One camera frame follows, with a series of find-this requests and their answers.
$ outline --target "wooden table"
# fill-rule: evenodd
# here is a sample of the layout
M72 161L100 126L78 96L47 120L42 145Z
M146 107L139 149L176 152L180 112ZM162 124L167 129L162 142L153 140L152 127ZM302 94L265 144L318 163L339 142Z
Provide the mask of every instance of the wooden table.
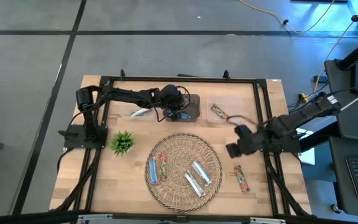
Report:
M85 75L81 86L99 85L100 76ZM96 185L94 189L92 212L105 213L152 213L175 214L159 204L151 196L145 180L144 167L152 148L164 137L174 133L193 133L213 146L223 167L221 187L212 201L203 208L191 213L192 215L243 215L243 216L271 216L272 208L269 199L266 170L261 152L250 156L231 159L225 145L237 140L233 131L234 126L227 123L209 123L206 120L206 99L208 95L237 95L244 99L246 116L257 122L255 97L253 87L246 83L193 83L193 82L135 82L115 81L114 87L129 90L144 90L162 88L167 84L185 86L190 93L198 94L201 98L201 116L195 123L172 123L163 121L131 121L119 115L121 102L112 101L110 104L107 125L108 139L118 131L132 131L136 145L125 156L116 157L110 148L102 150ZM288 113L281 80L267 80L270 105L273 116ZM262 89L259 90L262 111L266 119ZM82 124L80 116L74 120L75 124ZM255 126L246 123L252 131ZM74 149L62 160L52 195L50 208L59 206L65 197L77 184L80 176L84 149ZM281 155L285 183L296 201L307 212L311 212L301 165L292 154ZM241 165L249 183L251 191L241 193L234 173L234 166ZM85 186L80 208L85 207ZM279 189L275 188L279 212L283 213Z

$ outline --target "potted plant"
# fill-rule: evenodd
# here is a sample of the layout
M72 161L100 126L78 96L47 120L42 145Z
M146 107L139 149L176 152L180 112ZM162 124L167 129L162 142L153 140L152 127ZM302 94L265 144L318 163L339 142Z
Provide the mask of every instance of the potted plant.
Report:
M125 130L125 132L118 132L114 135L113 139L110 141L110 148L114 151L115 155L127 154L134 148L134 137L131 132Z

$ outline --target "wicker basket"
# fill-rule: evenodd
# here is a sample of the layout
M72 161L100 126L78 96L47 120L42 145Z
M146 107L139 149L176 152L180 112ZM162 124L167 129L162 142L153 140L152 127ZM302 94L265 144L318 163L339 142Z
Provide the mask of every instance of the wicker basket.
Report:
M167 179L151 184L148 162L145 168L147 186L158 202L176 212L192 212L212 200L222 182L222 166L218 155L206 141L187 133L174 134L161 140L150 153L150 157L155 157L157 173L160 172L158 157L161 153L167 155ZM207 187L191 167L194 161L198 161L208 173L212 183ZM197 196L185 178L187 170L203 188L205 196Z

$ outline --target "gray floor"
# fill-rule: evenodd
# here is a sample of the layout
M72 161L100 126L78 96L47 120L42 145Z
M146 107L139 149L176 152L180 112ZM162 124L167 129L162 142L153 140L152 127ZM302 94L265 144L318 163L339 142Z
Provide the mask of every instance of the gray floor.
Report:
M299 30L309 27L328 6L290 0L248 2L289 18ZM0 29L71 30L79 5L80 0L0 0ZM313 30L343 31L351 15L346 5L335 4ZM80 30L284 29L272 16L234 0L93 0L87 2ZM0 151L0 215L9 213L67 41L67 35L0 35L0 141L6 145ZM221 77L227 69L232 77L282 79L290 104L299 92L312 91L311 79L336 41L278 36L77 36L24 212L48 209L63 145L57 131L66 128L73 114L74 92L83 75L118 75L123 68L127 75ZM330 58L342 58L357 46L358 37L346 37ZM306 128L316 131L328 122L321 119ZM313 213L331 219L354 218L328 210L335 201L322 196L324 187L307 181Z

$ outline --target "clear plastic bin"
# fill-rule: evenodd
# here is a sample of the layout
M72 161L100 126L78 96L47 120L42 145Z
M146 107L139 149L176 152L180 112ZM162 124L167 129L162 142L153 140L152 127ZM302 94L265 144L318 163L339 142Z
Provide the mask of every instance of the clear plastic bin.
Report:
M211 107L213 105L218 106L221 110L223 110L228 116L232 115L243 115L247 116L244 99L238 96L218 96L218 95L210 95L207 99L206 104L206 119L212 123L225 123L226 120L219 117ZM235 123L243 123L244 120L242 118L233 118L232 122Z
M124 103L116 105L119 107L119 113L124 119L130 120L156 120L154 109L150 109L148 112L144 113L142 116L131 116L136 111L139 111L143 108L136 106L131 103Z

